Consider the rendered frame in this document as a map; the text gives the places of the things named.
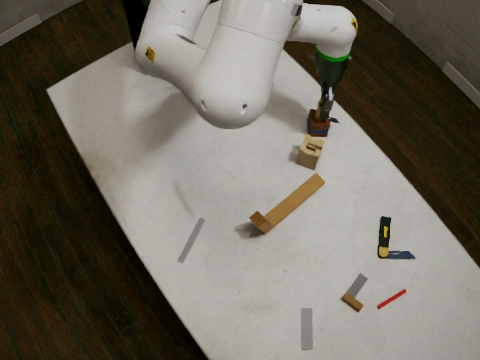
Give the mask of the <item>red flat bar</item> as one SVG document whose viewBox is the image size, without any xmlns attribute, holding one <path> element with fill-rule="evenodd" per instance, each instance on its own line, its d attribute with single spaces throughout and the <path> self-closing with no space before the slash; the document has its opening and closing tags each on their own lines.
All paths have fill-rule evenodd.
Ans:
<svg viewBox="0 0 480 360">
<path fill-rule="evenodd" d="M 394 296 L 390 297 L 389 299 L 385 300 L 384 302 L 380 303 L 379 305 L 377 305 L 377 308 L 380 309 L 381 307 L 387 305 L 388 303 L 392 302 L 393 300 L 395 300 L 396 298 L 400 297 L 401 295 L 405 294 L 406 293 L 406 290 L 402 290 L 400 291 L 399 293 L 395 294 Z"/>
</svg>

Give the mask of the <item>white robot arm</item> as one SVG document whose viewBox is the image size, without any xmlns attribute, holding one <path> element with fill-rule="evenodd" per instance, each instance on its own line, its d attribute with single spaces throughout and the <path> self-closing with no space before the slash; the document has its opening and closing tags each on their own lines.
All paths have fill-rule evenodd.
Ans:
<svg viewBox="0 0 480 360">
<path fill-rule="evenodd" d="M 207 50 L 193 41 L 210 1 L 141 0 L 148 11 L 135 56 L 144 73 L 172 83 L 217 128 L 243 128 L 261 116 L 285 41 L 318 43 L 309 58 L 327 74 L 344 72 L 352 59 L 354 15 L 303 0 L 222 0 Z"/>
</svg>

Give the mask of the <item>brown wooden flat bar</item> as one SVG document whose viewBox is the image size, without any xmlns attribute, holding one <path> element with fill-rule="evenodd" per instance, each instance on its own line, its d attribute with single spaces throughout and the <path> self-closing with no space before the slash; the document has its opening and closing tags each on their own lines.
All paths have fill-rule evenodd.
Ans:
<svg viewBox="0 0 480 360">
<path fill-rule="evenodd" d="M 324 184 L 325 181 L 318 175 L 318 173 L 315 173 L 266 215 L 263 216 L 259 211 L 256 211 L 249 217 L 249 219 L 257 226 L 257 228 L 267 234 L 285 219 L 290 212 L 292 213 Z"/>
</svg>

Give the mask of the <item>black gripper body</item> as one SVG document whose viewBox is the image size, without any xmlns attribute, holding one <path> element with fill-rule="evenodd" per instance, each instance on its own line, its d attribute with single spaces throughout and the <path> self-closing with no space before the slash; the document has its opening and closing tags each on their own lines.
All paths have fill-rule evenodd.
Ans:
<svg viewBox="0 0 480 360">
<path fill-rule="evenodd" d="M 332 91 L 334 91 L 334 85 L 338 83 L 343 77 L 343 72 L 337 75 L 327 74 L 322 72 L 318 68 L 316 73 L 318 78 L 325 83 L 325 91 L 329 91 L 329 87 L 332 87 Z"/>
</svg>

